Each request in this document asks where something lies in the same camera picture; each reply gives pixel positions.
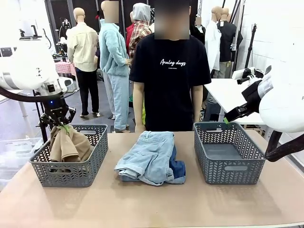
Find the tan top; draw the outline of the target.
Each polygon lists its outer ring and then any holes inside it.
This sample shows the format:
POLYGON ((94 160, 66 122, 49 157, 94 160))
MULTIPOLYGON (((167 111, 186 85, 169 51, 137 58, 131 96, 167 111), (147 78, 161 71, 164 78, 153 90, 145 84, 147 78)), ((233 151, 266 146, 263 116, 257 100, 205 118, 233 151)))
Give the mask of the tan top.
POLYGON ((50 133, 52 162, 85 162, 94 147, 89 139, 71 125, 55 126, 50 133))

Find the figure in dark clothes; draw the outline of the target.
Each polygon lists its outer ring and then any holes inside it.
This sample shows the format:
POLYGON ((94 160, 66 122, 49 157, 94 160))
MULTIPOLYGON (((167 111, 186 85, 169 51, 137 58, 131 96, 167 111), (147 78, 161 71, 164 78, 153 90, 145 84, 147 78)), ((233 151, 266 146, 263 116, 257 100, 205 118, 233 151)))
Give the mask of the figure in dark clothes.
POLYGON ((206 29, 202 25, 195 24, 195 18, 190 17, 190 35, 201 41, 205 45, 206 29))

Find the white side table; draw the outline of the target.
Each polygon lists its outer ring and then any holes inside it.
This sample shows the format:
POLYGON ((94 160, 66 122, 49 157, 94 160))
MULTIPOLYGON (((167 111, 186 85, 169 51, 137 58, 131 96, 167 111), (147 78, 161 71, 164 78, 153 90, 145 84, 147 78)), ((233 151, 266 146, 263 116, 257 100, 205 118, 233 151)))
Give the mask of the white side table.
POLYGON ((0 88, 0 140, 26 138, 32 135, 29 114, 20 91, 0 88))

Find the mannequin in plaid hooded shirt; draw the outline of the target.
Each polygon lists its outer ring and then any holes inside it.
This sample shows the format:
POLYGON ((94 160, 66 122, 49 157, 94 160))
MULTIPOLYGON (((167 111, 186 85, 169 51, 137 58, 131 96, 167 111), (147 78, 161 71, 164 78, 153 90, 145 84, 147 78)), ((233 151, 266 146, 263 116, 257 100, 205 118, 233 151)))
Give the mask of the mannequin in plaid hooded shirt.
POLYGON ((151 7, 145 3, 136 3, 133 5, 133 30, 129 40, 129 58, 132 61, 136 52, 136 46, 140 40, 152 31, 149 27, 151 21, 151 7))

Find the mannequin in black shirt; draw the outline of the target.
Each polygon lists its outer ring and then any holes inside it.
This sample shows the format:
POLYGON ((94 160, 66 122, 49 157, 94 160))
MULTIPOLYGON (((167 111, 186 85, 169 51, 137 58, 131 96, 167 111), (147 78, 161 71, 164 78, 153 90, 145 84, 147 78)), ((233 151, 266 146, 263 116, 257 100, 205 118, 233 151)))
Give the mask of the mannequin in black shirt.
POLYGON ((237 27, 234 24, 227 21, 228 15, 229 9, 223 8, 220 21, 217 23, 217 27, 221 32, 218 78, 225 78, 226 69, 231 64, 231 45, 237 30, 237 27))

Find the table with pink cloth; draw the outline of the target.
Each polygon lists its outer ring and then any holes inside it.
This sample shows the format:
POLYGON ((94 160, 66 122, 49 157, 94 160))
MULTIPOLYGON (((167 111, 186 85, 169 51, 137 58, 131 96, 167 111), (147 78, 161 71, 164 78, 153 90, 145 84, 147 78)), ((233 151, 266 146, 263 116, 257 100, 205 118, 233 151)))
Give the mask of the table with pink cloth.
POLYGON ((58 74, 71 74, 76 76, 76 70, 74 64, 70 62, 59 61, 55 62, 56 72, 58 74))

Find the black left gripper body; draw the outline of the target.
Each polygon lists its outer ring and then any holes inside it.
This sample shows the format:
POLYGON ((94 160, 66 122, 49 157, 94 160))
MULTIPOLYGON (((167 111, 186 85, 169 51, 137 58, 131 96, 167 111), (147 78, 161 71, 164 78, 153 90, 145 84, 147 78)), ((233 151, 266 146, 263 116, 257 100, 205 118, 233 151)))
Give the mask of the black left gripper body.
POLYGON ((62 93, 49 97, 44 102, 45 114, 47 114, 54 121, 66 121, 66 115, 69 110, 62 93))

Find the black backdrop poles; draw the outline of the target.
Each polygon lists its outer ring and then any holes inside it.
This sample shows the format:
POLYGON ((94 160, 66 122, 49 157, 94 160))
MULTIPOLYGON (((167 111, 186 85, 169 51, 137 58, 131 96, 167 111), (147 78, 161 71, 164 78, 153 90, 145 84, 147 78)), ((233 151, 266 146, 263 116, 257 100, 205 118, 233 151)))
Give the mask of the black backdrop poles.
POLYGON ((239 40, 239 34, 241 34, 241 24, 243 21, 243 12, 244 12, 244 8, 245 8, 245 3, 246 0, 238 0, 237 2, 237 7, 235 9, 235 15, 234 17, 231 19, 231 22, 235 22, 236 23, 236 34, 235 37, 233 39, 233 43, 231 46, 231 50, 232 50, 232 60, 231 60, 231 71, 230 71, 230 76, 232 77, 233 72, 236 70, 237 67, 237 59, 238 59, 238 40, 239 40))

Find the mannequin in white shirt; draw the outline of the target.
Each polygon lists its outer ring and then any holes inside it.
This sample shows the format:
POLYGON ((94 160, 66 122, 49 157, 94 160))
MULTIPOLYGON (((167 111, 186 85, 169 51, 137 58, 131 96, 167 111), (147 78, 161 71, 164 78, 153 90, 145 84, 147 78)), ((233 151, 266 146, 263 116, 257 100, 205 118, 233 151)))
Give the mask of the mannequin in white shirt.
POLYGON ((211 77, 213 77, 216 70, 219 70, 221 32, 218 29, 217 23, 221 18, 221 13, 221 7, 216 6, 212 8, 211 21, 208 23, 205 33, 205 48, 211 77))

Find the person in black t-shirt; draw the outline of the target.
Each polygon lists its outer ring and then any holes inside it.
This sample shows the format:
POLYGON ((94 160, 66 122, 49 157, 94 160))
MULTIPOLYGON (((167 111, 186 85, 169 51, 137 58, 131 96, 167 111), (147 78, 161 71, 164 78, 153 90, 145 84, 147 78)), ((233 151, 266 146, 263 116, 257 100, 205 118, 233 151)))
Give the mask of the person in black t-shirt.
POLYGON ((155 31, 136 46, 130 80, 144 83, 146 131, 191 131, 191 89, 211 82, 205 46, 190 35, 190 14, 191 0, 155 0, 155 31))

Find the black light stand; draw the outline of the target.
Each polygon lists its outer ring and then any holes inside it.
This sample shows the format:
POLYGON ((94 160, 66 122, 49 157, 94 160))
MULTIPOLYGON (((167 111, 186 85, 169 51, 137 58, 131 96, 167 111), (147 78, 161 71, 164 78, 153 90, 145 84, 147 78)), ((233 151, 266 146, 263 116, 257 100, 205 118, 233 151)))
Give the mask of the black light stand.
POLYGON ((246 62, 245 62, 245 68, 248 68, 248 65, 249 65, 249 60, 250 60, 250 56, 251 56, 252 49, 253 49, 253 41, 254 41, 254 36, 255 36, 255 33, 256 33, 256 29, 257 29, 257 24, 255 23, 253 25, 253 28, 252 28, 251 40, 250 40, 250 44, 249 44, 249 47, 248 47, 247 58, 246 58, 246 62))

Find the clear plastic storage box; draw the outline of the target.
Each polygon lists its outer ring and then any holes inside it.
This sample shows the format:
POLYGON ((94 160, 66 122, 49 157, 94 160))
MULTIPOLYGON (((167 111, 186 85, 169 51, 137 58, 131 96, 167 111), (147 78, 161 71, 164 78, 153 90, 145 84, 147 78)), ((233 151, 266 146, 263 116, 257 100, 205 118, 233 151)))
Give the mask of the clear plastic storage box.
POLYGON ((0 192, 43 143, 42 138, 0 141, 0 192))

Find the person's right forearm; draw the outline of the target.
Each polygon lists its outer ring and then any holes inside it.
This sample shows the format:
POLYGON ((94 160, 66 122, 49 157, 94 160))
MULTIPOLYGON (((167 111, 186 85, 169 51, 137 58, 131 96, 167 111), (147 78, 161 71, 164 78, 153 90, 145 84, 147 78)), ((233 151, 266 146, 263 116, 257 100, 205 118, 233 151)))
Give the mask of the person's right forearm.
POLYGON ((143 125, 143 100, 144 100, 144 83, 133 83, 133 109, 135 123, 137 126, 143 125))

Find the mannequin in cream jacket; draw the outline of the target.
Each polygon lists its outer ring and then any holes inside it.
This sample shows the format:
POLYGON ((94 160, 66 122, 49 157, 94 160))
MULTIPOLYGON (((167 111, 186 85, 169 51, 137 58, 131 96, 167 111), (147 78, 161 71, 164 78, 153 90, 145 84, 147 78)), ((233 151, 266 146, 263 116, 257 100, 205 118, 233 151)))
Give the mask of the mannequin in cream jacket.
POLYGON ((98 34, 85 23, 85 11, 82 8, 73 10, 76 26, 67 33, 67 56, 76 70, 80 90, 82 112, 80 117, 89 115, 88 97, 91 97, 92 114, 100 116, 99 92, 97 85, 97 51, 98 34))

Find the light blue denim shorts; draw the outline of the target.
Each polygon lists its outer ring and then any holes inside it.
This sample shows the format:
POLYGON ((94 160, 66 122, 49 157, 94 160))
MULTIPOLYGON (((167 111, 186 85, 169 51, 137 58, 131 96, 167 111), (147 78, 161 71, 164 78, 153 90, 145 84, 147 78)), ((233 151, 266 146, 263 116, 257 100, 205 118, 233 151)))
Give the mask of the light blue denim shorts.
POLYGON ((169 167, 174 146, 173 132, 145 131, 114 170, 121 181, 141 181, 153 186, 179 184, 172 181, 173 171, 169 167))

